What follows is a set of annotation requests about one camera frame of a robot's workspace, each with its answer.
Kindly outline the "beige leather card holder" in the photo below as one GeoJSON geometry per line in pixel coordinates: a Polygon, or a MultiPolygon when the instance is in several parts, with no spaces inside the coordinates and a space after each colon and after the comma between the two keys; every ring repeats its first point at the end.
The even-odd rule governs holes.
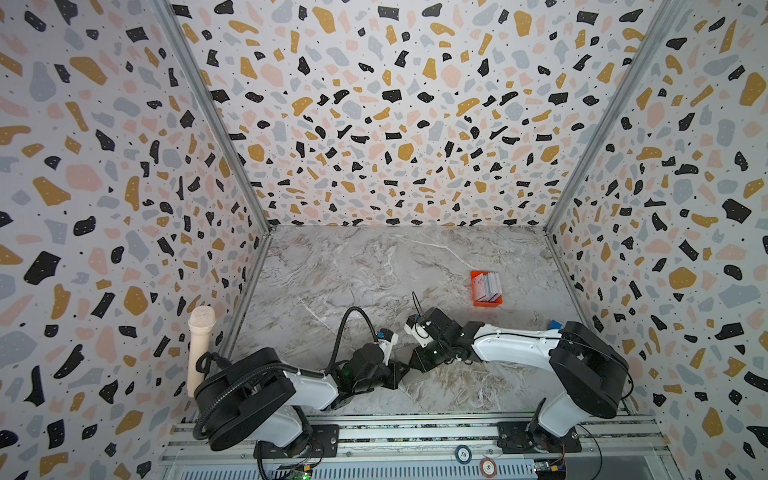
{"type": "Polygon", "coordinates": [[[405,388],[410,385],[424,382],[429,378],[429,373],[424,373],[416,369],[410,369],[406,374],[402,376],[402,379],[399,382],[399,386],[405,388]]]}

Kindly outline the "red round sticker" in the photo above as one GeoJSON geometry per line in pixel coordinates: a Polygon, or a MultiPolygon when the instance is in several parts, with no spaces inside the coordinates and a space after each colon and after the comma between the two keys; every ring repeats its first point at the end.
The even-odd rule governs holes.
{"type": "Polygon", "coordinates": [[[486,479],[491,479],[498,475],[498,468],[495,461],[488,457],[485,457],[480,461],[479,469],[481,475],[486,479]]]}

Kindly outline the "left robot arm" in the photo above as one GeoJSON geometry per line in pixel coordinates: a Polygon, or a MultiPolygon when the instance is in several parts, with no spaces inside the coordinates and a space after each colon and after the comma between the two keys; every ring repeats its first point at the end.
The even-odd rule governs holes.
{"type": "Polygon", "coordinates": [[[336,410],[378,389],[396,390],[410,367],[392,359],[379,344],[367,343],[326,372],[283,363],[268,347],[235,363],[205,353],[194,371],[206,376],[193,392],[199,411],[193,428],[196,440],[206,441],[213,451],[249,437],[297,450],[313,433],[306,408],[336,410]]]}

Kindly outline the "stack of cards in tray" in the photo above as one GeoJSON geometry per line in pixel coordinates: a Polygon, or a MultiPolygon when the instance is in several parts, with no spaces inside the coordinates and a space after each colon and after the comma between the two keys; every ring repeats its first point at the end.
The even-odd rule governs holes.
{"type": "Polygon", "coordinates": [[[474,300],[493,303],[502,295],[500,277],[496,272],[481,272],[473,280],[474,300]]]}

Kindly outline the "round sticker on rail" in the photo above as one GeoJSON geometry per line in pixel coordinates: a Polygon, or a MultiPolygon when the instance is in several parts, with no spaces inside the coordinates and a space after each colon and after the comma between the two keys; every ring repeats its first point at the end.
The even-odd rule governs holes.
{"type": "Polygon", "coordinates": [[[458,445],[454,454],[456,461],[461,465],[468,465],[472,461],[472,452],[466,445],[458,445]]]}

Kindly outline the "red card tray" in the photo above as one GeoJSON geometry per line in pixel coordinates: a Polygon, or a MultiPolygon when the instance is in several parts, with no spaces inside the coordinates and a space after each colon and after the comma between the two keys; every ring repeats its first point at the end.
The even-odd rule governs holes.
{"type": "Polygon", "coordinates": [[[501,277],[497,272],[472,271],[471,297],[475,307],[496,308],[503,304],[501,277]]]}

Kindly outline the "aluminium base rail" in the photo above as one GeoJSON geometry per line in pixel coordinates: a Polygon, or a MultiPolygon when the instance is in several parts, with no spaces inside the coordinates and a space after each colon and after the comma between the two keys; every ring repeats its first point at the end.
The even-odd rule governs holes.
{"type": "Polygon", "coordinates": [[[314,479],[481,478],[480,461],[491,458],[498,479],[534,478],[537,463],[552,462],[567,479],[679,479],[681,473],[650,416],[621,414],[613,420],[588,419],[570,439],[578,452],[504,453],[508,434],[502,422],[526,423],[526,414],[311,415],[315,428],[335,425],[331,451],[320,456],[314,479]],[[455,459],[466,445],[472,461],[455,459]]]}

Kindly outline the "beige microphone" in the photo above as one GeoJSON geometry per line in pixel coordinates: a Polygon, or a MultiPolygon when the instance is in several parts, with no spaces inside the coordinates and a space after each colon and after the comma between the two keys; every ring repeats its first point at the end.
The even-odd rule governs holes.
{"type": "Polygon", "coordinates": [[[215,310],[207,305],[194,308],[188,320],[190,330],[190,345],[186,388],[189,398],[194,397],[197,387],[203,382],[204,373],[197,370],[197,361],[209,352],[211,333],[217,323],[215,310]]]}

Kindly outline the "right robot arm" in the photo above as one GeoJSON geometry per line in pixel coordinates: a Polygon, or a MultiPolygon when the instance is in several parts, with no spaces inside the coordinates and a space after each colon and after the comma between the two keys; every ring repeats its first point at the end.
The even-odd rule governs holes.
{"type": "Polygon", "coordinates": [[[566,438],[590,417],[615,418],[630,382],[628,362],[579,322],[545,331],[476,321],[460,325],[431,308],[410,316],[405,331],[419,344],[409,365],[422,373],[461,360],[514,363],[554,374],[562,392],[540,401],[526,427],[538,443],[566,438]]]}

